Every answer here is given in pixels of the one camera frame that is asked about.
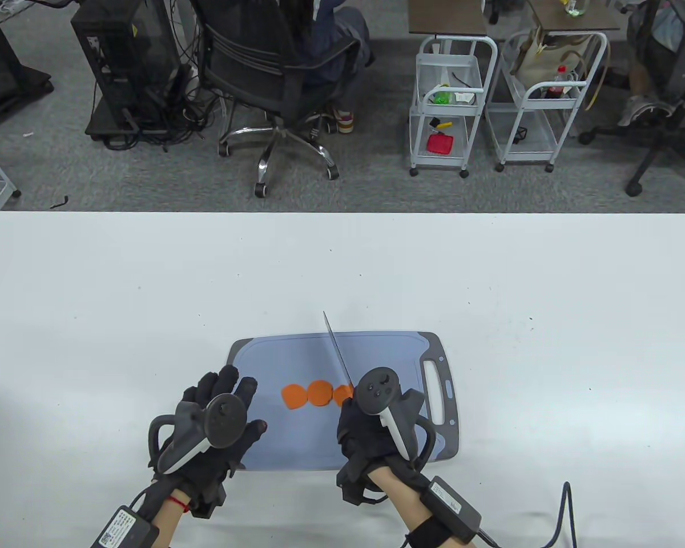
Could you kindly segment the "person's left hand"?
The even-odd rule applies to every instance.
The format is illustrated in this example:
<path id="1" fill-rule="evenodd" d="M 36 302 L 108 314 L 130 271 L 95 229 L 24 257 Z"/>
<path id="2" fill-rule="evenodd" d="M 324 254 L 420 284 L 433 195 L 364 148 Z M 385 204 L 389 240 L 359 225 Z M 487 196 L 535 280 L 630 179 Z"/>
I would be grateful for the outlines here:
<path id="1" fill-rule="evenodd" d="M 175 412 L 154 418 L 148 431 L 149 467 L 162 493 L 180 490 L 194 517 L 209 518 L 224 502 L 223 481 L 266 433 L 261 418 L 248 419 L 258 388 L 233 365 L 208 372 L 188 387 Z"/>

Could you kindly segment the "person's right hand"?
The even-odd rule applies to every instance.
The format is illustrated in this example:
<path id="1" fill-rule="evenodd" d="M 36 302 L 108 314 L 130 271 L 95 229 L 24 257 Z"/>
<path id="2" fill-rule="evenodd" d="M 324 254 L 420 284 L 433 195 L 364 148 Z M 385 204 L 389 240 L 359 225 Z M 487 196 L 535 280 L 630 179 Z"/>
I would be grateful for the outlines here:
<path id="1" fill-rule="evenodd" d="M 411 458 L 403 457 L 378 416 L 364 413 L 354 398 L 347 398 L 342 403 L 337 440 L 347 462 L 336 475 L 336 485 L 342 490 L 343 501 L 355 506 L 386 501 L 387 496 L 373 499 L 364 495 L 368 490 L 382 491 L 369 478 L 369 473 L 385 467 L 419 495 L 425 492 L 430 480 L 422 470 L 436 444 L 436 429 L 431 420 L 421 415 L 414 425 L 426 431 L 426 443 L 421 453 L 416 452 Z"/>

